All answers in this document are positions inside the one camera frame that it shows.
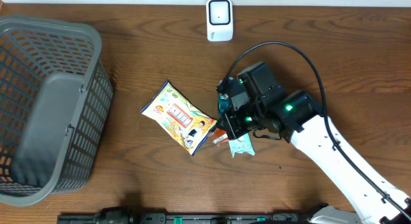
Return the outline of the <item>teal wet wipes pack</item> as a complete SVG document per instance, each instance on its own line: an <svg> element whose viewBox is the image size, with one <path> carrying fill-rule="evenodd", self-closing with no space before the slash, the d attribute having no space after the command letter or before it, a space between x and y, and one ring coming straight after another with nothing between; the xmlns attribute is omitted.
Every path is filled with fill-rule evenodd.
<svg viewBox="0 0 411 224"><path fill-rule="evenodd" d="M238 139L230 140L229 147L231 150L232 157L237 153L248 153L252 156L255 155L253 145L250 139L249 134L242 135Z"/></svg>

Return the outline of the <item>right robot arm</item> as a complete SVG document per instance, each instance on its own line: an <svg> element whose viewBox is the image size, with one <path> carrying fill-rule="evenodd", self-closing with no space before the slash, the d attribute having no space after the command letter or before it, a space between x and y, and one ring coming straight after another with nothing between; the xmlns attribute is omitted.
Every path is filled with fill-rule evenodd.
<svg viewBox="0 0 411 224"><path fill-rule="evenodd" d="M267 129L309 157L349 200L362 223L410 223L410 197L384 179L303 90L288 94L266 63L225 77L217 91L230 101L218 127L230 140Z"/></svg>

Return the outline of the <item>yellow snack bag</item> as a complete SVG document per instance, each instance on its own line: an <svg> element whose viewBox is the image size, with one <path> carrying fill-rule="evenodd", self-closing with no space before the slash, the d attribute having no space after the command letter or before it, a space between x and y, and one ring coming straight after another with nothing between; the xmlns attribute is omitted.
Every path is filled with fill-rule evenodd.
<svg viewBox="0 0 411 224"><path fill-rule="evenodd" d="M175 141L194 155L205 143L217 120L194 106L170 81L165 81L142 115L155 120Z"/></svg>

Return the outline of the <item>blue mouthwash bottle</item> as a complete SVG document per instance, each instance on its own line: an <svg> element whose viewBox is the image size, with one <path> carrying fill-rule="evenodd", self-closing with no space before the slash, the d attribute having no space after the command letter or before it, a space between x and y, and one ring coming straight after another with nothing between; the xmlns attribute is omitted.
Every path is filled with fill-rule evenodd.
<svg viewBox="0 0 411 224"><path fill-rule="evenodd" d="M226 98L223 94L218 95L218 113L220 116L230 107L231 101Z"/></svg>

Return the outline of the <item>red chocolate bar wrapper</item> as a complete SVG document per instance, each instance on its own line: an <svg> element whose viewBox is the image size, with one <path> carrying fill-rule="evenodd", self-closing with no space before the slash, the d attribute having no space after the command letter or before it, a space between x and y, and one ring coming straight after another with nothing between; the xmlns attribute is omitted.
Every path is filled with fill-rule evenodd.
<svg viewBox="0 0 411 224"><path fill-rule="evenodd" d="M219 128L215 128L215 130L209 134L209 139L217 146L229 141L227 132Z"/></svg>

